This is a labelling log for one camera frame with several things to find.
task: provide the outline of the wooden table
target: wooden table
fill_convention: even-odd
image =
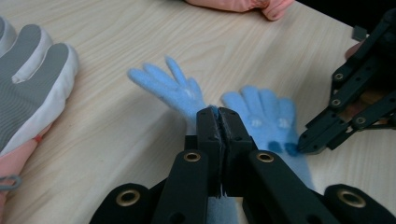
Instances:
[[[183,148],[183,119],[129,81],[143,62],[175,58],[208,104],[247,84],[297,104],[298,131],[328,102],[331,73],[356,42],[352,28],[299,3],[280,21],[171,0],[2,0],[0,15],[19,31],[35,23],[78,52],[81,67],[66,109],[8,194],[6,224],[88,223],[116,186],[151,188]],[[392,131],[353,135],[310,156],[317,191],[358,187],[396,214]]]

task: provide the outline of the glove finger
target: glove finger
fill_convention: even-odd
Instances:
[[[14,27],[4,18],[0,17],[0,57],[3,56],[17,38]]]
[[[278,100],[279,118],[282,119],[280,127],[284,129],[295,128],[296,122],[296,108],[294,102],[288,98],[281,98]]]
[[[28,79],[42,63],[50,36],[37,25],[26,25],[21,29],[15,44],[0,59],[0,78],[14,83]]]
[[[227,108],[238,113],[242,119],[246,119],[250,115],[244,98],[238,92],[229,91],[224,93],[221,96],[221,101]]]
[[[268,119],[268,122],[277,122],[279,118],[279,101],[273,91],[260,90],[260,101],[262,104],[262,113]]]
[[[171,91],[166,85],[163,85],[157,78],[140,69],[130,69],[128,72],[129,79],[144,90],[154,94],[159,99],[164,100],[164,97],[171,94]]]
[[[77,71],[78,56],[73,48],[56,44],[49,48],[43,63],[28,81],[11,85],[9,94],[2,92],[0,111],[6,113],[0,118],[0,126],[8,128],[0,130],[3,132],[0,148],[7,142],[0,155],[36,137],[58,118],[73,89]]]
[[[188,83],[187,83],[186,77],[184,76],[184,74],[181,71],[181,68],[178,66],[177,62],[169,56],[165,57],[165,61],[166,61],[166,64],[168,65],[169,69],[171,70],[172,75],[174,76],[177,83],[183,87],[187,86]]]
[[[189,83],[189,89],[193,91],[193,93],[195,94],[195,98],[200,98],[202,99],[202,101],[204,101],[204,97],[202,95],[201,92],[201,88],[199,87],[197,81],[193,78],[190,77],[187,82]]]
[[[168,74],[154,64],[144,63],[143,70],[167,88],[174,90],[178,87],[177,83]]]
[[[246,86],[241,90],[241,94],[247,104],[247,108],[251,115],[259,116],[265,119],[262,111],[262,102],[260,101],[259,90],[253,86]]]

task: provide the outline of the wood grain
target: wood grain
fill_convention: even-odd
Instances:
[[[297,104],[298,131],[327,104],[330,75],[356,42],[352,28],[299,3],[280,21],[177,0],[2,0],[19,31],[35,23],[75,47],[80,70],[66,109],[25,164],[8,195],[6,224],[88,223],[116,186],[150,188],[183,148],[185,124],[129,81],[143,62],[175,58],[208,104],[250,84]],[[394,132],[363,132],[308,158],[317,191],[345,183],[396,214]]]

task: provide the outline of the metal ring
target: metal ring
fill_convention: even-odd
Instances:
[[[334,78],[337,80],[343,79],[344,75],[342,73],[335,74]]]
[[[339,189],[337,191],[338,198],[343,202],[348,204],[349,206],[356,207],[356,208],[363,208],[366,206],[366,201],[364,199],[347,189]]]
[[[261,152],[261,153],[257,154],[257,159],[259,161],[263,161],[263,162],[273,162],[274,161],[274,157],[268,153],[265,153],[265,152]]]
[[[340,105],[341,101],[339,99],[332,100],[332,105]]]
[[[132,196],[131,199],[125,199],[125,195],[130,194]],[[140,193],[139,191],[135,189],[126,189],[123,192],[119,193],[117,196],[116,202],[119,206],[126,207],[126,206],[131,206],[132,204],[135,204],[139,201],[140,199]]]
[[[198,161],[201,159],[201,155],[195,152],[189,152],[184,155],[185,161]]]
[[[366,122],[366,119],[365,119],[364,117],[359,117],[359,118],[356,118],[356,122],[357,122],[358,124],[363,124],[363,123]]]

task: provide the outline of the pink sleeve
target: pink sleeve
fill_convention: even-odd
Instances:
[[[212,7],[221,10],[244,12],[254,7],[265,6],[268,1],[260,0],[186,0],[198,7]]]
[[[261,8],[270,21],[279,20],[294,0],[186,0],[198,7],[212,7],[220,10],[244,12]]]

